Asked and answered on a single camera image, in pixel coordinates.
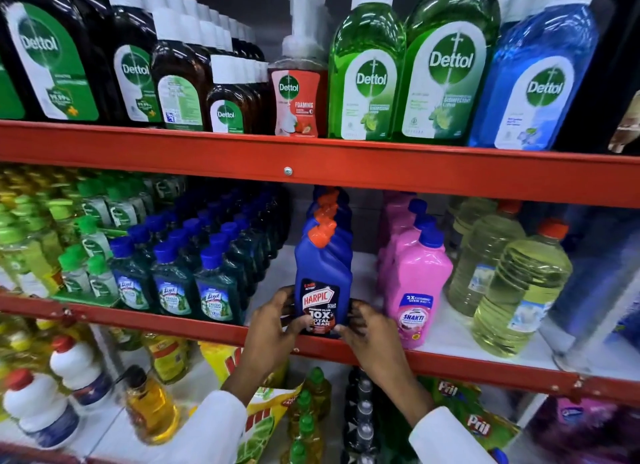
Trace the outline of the person's left hand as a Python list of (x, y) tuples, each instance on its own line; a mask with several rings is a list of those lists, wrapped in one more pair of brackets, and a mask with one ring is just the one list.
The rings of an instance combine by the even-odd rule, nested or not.
[(294, 286), (279, 288), (272, 298), (253, 311), (244, 342), (242, 364), (247, 364), (262, 383), (288, 358), (297, 336), (289, 336), (289, 322), (283, 329), (281, 317), (294, 302)]

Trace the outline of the clear yellow bottle orange cap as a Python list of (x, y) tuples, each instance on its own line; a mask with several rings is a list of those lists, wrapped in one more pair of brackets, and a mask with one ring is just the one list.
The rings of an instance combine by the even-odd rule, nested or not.
[(501, 200), (496, 211), (478, 218), (464, 236), (447, 293), (450, 306), (462, 317), (473, 318), (507, 244), (525, 238), (516, 219), (521, 208), (522, 201)]
[(506, 245), (471, 327), (485, 351), (513, 357), (537, 332), (573, 271), (561, 245), (568, 231), (563, 221), (547, 218), (537, 233)]
[(498, 201), (475, 196), (452, 196), (445, 211), (444, 247), (446, 254), (455, 262), (463, 245), (463, 238), (469, 233), (476, 220), (496, 211)]

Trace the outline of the group of green-capped cleaner bottles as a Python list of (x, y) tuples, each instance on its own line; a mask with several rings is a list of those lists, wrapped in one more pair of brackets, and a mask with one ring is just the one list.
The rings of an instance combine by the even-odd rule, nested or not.
[(148, 260), (152, 246), (180, 228), (177, 202), (187, 193), (185, 175), (95, 171), (60, 184), (63, 197), (46, 202), (68, 241), (86, 258), (112, 257), (110, 242), (129, 236)]

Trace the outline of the green dishwash refill pouch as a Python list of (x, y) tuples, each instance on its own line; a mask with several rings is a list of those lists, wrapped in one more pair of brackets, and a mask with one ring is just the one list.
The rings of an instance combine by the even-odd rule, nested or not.
[(482, 391), (475, 384), (431, 376), (418, 376), (418, 380), (431, 393), (435, 406), (448, 408), (485, 450), (504, 451), (521, 434), (519, 426), (481, 405)]

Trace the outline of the person's right hand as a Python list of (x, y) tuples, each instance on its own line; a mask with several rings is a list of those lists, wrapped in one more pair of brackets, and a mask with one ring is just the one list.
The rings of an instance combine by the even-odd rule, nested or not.
[(362, 335), (361, 342), (345, 342), (359, 366), (379, 387), (413, 377), (401, 345), (396, 323), (370, 304), (351, 300), (351, 320), (346, 325)]

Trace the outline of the large green disinfectant bottle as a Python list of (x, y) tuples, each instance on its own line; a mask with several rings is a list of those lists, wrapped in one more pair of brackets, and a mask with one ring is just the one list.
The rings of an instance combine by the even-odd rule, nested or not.
[(497, 0), (418, 2), (405, 22), (392, 140), (464, 144), (499, 26)]

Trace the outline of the yellow dishwash refill pouch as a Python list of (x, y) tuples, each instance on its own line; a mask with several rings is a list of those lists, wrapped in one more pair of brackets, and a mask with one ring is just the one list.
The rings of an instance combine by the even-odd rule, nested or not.
[[(217, 379), (223, 383), (236, 370), (241, 361), (244, 347), (229, 346), (225, 344), (197, 341), (201, 354), (210, 364)], [(284, 388), (287, 373), (289, 371), (289, 360), (278, 366), (262, 382), (262, 387)]]
[(234, 464), (257, 464), (278, 423), (296, 401), (302, 385), (293, 389), (259, 387), (246, 412), (247, 420)]

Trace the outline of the small green disinfectant bottle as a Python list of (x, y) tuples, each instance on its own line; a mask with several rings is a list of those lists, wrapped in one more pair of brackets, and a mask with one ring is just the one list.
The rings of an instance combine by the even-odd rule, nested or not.
[(393, 0), (352, 0), (330, 51), (328, 137), (387, 141), (406, 53)]

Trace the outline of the group of blue-capped dark bottles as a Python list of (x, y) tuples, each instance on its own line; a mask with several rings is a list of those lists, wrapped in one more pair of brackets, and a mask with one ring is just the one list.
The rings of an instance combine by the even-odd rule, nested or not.
[(291, 193), (282, 184), (189, 179), (159, 215), (109, 243), (116, 307), (244, 325), (291, 216)]

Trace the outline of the blue toilet cleaner bottle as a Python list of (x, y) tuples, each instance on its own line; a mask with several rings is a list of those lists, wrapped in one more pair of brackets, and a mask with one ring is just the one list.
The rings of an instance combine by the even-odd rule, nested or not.
[(303, 234), (295, 247), (294, 308), (297, 317), (310, 315), (304, 334), (336, 339), (336, 325), (348, 325), (351, 306), (353, 252), (335, 233), (329, 218)]
[(352, 212), (348, 204), (339, 203), (339, 192), (332, 191), (320, 195), (307, 210), (308, 219), (330, 219), (337, 227), (352, 235)]
[(313, 190), (313, 203), (311, 211), (320, 208), (337, 207), (342, 210), (350, 210), (349, 195), (341, 187), (316, 185)]
[(353, 259), (353, 249), (351, 247), (353, 234), (336, 222), (335, 216), (337, 213), (338, 204), (336, 203), (319, 207), (314, 211), (313, 217), (308, 218), (305, 222), (302, 233), (306, 235), (310, 229), (316, 226), (331, 228), (333, 231), (326, 247), (330, 249), (332, 254), (338, 257), (342, 263), (350, 266)]

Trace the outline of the row of black silver-capped bottles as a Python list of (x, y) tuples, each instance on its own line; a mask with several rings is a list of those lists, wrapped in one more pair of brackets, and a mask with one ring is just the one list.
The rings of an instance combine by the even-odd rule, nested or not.
[(348, 375), (340, 464), (381, 464), (381, 440), (375, 420), (374, 384), (354, 366)]

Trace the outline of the pink cleaner bottle blue cap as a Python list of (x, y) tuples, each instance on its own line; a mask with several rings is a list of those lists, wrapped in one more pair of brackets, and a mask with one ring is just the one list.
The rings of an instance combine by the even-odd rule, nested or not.
[(384, 293), (384, 311), (395, 324), (404, 349), (423, 345), (438, 309), (452, 261), (444, 250), (444, 234), (428, 223), (415, 243), (400, 250)]
[(397, 225), (391, 230), (390, 240), (384, 249), (380, 250), (380, 263), (378, 265), (378, 279), (376, 290), (384, 295), (387, 287), (387, 279), (393, 268), (397, 254), (418, 241), (423, 228), (437, 226), (437, 218), (430, 214), (411, 214), (403, 220), (404, 225)]
[(390, 239), (390, 231), (396, 218), (404, 217), (405, 212), (425, 214), (428, 202), (417, 193), (409, 191), (383, 191), (383, 206), (380, 213), (377, 250), (386, 247)]

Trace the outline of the red shelf beam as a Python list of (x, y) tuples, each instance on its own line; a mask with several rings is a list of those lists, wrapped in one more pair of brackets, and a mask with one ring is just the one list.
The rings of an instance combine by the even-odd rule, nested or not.
[[(137, 330), (172, 334), (243, 346), (247, 328), (133, 311), (27, 298), (0, 292), (0, 312), (44, 319), (72, 319)], [(453, 320), (428, 335), (426, 349), (408, 350), (407, 361), (415, 373), (528, 390), (540, 394), (587, 397), (640, 407), (640, 381), (608, 376), (581, 376), (562, 371), (546, 342), (538, 339), (514, 360), (482, 351), (465, 329)]]
[(0, 120), (0, 161), (640, 209), (640, 157)]

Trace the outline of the person's right forearm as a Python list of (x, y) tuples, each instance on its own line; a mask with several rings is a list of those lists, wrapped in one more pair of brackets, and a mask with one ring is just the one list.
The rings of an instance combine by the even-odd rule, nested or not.
[(411, 427), (408, 442), (421, 464), (498, 464), (447, 408), (436, 407), (411, 370), (366, 369)]

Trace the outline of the purple refill pouch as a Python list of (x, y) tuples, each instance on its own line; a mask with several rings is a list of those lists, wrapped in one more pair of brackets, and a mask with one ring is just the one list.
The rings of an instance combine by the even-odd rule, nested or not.
[(548, 397), (527, 434), (547, 464), (640, 464), (640, 407)]

